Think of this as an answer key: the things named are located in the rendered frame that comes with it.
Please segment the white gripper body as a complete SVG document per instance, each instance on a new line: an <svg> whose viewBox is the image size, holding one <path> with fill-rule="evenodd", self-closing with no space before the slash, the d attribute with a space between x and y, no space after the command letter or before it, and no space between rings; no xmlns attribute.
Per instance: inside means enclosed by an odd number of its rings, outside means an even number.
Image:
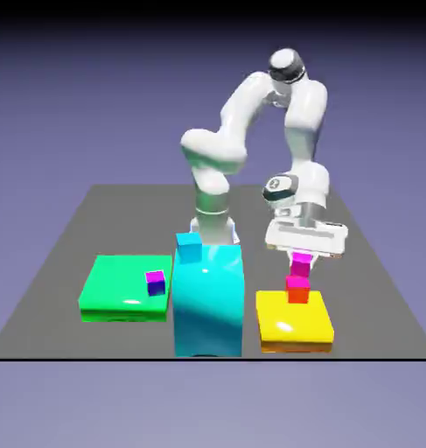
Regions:
<svg viewBox="0 0 426 448"><path fill-rule="evenodd" d="M343 224L317 221L315 227L302 227L298 220L272 220L265 242L277 250L320 256L342 256L348 228Z"/></svg>

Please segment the small magenta cube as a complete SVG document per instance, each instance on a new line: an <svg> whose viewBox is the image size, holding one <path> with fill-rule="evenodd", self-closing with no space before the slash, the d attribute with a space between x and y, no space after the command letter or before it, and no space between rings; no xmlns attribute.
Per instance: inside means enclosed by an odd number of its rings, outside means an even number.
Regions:
<svg viewBox="0 0 426 448"><path fill-rule="evenodd" d="M308 278L311 272L312 255L294 252L291 257L290 274Z"/></svg>

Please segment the small red cube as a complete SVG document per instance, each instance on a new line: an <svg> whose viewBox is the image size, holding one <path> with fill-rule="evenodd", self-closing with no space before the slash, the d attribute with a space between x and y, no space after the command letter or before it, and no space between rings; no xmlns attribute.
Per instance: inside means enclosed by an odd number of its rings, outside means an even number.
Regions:
<svg viewBox="0 0 426 448"><path fill-rule="evenodd" d="M286 293L290 304L307 304L310 290L310 282L307 277L286 276Z"/></svg>

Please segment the small cyan cube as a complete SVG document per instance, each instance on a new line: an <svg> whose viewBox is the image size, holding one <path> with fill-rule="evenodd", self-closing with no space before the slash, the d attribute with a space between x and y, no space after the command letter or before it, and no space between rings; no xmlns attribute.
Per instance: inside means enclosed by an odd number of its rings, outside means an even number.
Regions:
<svg viewBox="0 0 426 448"><path fill-rule="evenodd" d="M199 233L176 234L178 256L182 263L196 263L202 258L202 241Z"/></svg>

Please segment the small blue cube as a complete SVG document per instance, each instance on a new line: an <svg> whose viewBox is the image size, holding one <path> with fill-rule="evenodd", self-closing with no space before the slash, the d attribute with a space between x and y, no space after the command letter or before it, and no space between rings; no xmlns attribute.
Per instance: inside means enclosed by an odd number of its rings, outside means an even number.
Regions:
<svg viewBox="0 0 426 448"><path fill-rule="evenodd" d="M145 273L148 295L155 297L164 295L166 291L166 282L162 270L147 271Z"/></svg>

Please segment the large yellow box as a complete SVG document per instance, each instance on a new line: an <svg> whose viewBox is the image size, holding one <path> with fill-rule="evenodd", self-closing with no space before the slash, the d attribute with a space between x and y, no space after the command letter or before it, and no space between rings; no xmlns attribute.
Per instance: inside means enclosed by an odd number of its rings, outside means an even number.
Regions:
<svg viewBox="0 0 426 448"><path fill-rule="evenodd" d="M334 329L319 291L307 304L289 303L287 292L259 290L255 309L263 353L329 353Z"/></svg>

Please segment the large cyan box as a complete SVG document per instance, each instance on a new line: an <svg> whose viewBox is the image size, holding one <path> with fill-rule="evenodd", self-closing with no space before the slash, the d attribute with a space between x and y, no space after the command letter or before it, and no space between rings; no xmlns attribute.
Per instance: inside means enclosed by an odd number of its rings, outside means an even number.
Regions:
<svg viewBox="0 0 426 448"><path fill-rule="evenodd" d="M239 245L205 245L192 262L177 251L171 301L176 356L241 356L245 279Z"/></svg>

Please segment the large green box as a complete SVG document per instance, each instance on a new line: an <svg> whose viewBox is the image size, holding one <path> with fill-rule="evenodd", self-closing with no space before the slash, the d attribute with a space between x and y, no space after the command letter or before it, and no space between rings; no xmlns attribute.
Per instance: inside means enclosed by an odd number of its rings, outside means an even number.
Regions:
<svg viewBox="0 0 426 448"><path fill-rule="evenodd" d="M164 295L150 297L145 273L162 270ZM83 322L164 322L171 288L171 255L98 255L79 296Z"/></svg>

